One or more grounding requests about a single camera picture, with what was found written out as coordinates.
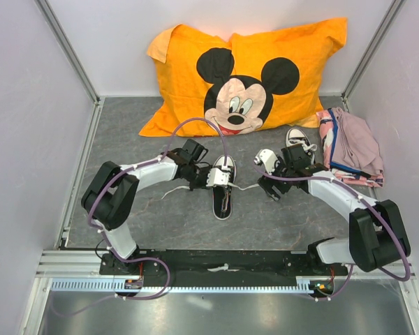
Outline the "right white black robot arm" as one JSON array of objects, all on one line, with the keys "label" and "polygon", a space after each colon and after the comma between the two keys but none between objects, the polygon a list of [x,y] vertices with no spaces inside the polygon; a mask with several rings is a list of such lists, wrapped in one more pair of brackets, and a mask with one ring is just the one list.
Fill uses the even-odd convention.
[{"label": "right white black robot arm", "polygon": [[308,246],[307,269],[323,274],[331,264],[355,265],[364,272],[383,270],[398,260],[405,267],[411,245],[399,207],[392,200],[378,201],[340,181],[320,163],[313,163],[302,145],[285,147],[282,155],[261,149],[254,158],[261,173],[259,186],[273,200],[296,187],[334,209],[348,223],[348,237],[326,238]]}]

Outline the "black canvas sneaker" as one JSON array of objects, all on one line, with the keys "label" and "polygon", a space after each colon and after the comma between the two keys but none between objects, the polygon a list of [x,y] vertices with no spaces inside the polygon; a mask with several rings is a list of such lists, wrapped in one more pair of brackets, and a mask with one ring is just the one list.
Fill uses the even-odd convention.
[{"label": "black canvas sneaker", "polygon": [[[226,167],[233,166],[236,169],[235,161],[229,155],[220,156],[213,164],[212,168],[219,167],[225,170]],[[212,208],[213,213],[219,220],[226,220],[232,212],[232,184],[226,187],[212,188]]]}]

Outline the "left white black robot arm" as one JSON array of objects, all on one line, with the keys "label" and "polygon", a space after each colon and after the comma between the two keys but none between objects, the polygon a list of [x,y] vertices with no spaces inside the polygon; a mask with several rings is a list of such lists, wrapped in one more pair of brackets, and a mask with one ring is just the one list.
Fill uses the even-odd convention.
[{"label": "left white black robot arm", "polygon": [[135,195],[147,187],[184,179],[189,186],[205,188],[211,167],[202,159],[208,149],[195,140],[187,140],[157,157],[131,165],[107,161],[99,168],[81,199],[90,226],[103,235],[115,255],[115,266],[123,274],[133,274],[139,267],[138,245],[132,238],[127,219]]}]

